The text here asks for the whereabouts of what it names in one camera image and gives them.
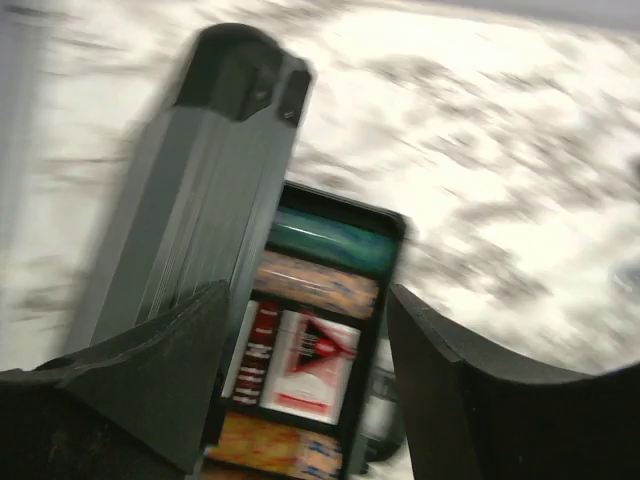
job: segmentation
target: gray wall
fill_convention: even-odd
[[[0,259],[15,236],[27,163],[36,148],[34,109],[47,24],[40,4],[45,1],[0,0]]]
[[[582,24],[625,32],[640,30],[640,0],[413,0],[421,3],[469,7],[529,17]]]

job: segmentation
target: dark gray plastic part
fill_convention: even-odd
[[[400,285],[389,335],[416,480],[640,475],[640,365],[598,376],[519,355]]]
[[[229,283],[230,324],[242,319],[296,137],[290,119],[302,115],[311,73],[261,31],[237,24],[201,31],[178,71],[142,132],[66,353],[153,318],[211,281]],[[292,89],[294,72],[306,80]]]
[[[21,480],[183,480],[227,322],[225,282],[37,369],[0,372],[0,471]]]

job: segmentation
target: blurry background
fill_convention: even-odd
[[[640,258],[636,39],[409,1],[44,5],[20,19],[48,41],[26,193],[3,206],[20,218],[0,257],[0,368],[57,354],[134,132],[190,35],[222,21],[313,62],[288,178],[407,215],[400,282],[539,360],[640,359],[640,306],[611,282]],[[410,478],[398,462],[373,475]]]

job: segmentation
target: curved black plastic piece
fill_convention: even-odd
[[[225,282],[110,340],[0,373],[0,471],[21,480],[177,480],[201,455]]]
[[[402,286],[389,334],[416,480],[640,475],[640,366],[555,368],[438,314]]]
[[[384,313],[381,338],[389,338],[389,328],[387,324],[387,315]],[[368,463],[386,462],[395,456],[407,439],[404,429],[404,419],[402,417],[402,409],[398,403],[398,382],[395,373],[378,369],[376,374],[378,378],[374,378],[373,393],[378,397],[385,398],[387,401],[394,403],[395,408],[391,414],[389,430],[384,438],[370,438],[367,442],[367,454],[365,456],[365,465],[361,471],[362,474],[368,471]],[[376,392],[376,384],[380,383],[380,391]]]

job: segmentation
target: red and white image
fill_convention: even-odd
[[[359,331],[284,312],[261,406],[337,423]]]
[[[282,308],[275,302],[249,302],[223,397],[257,405],[278,334]]]

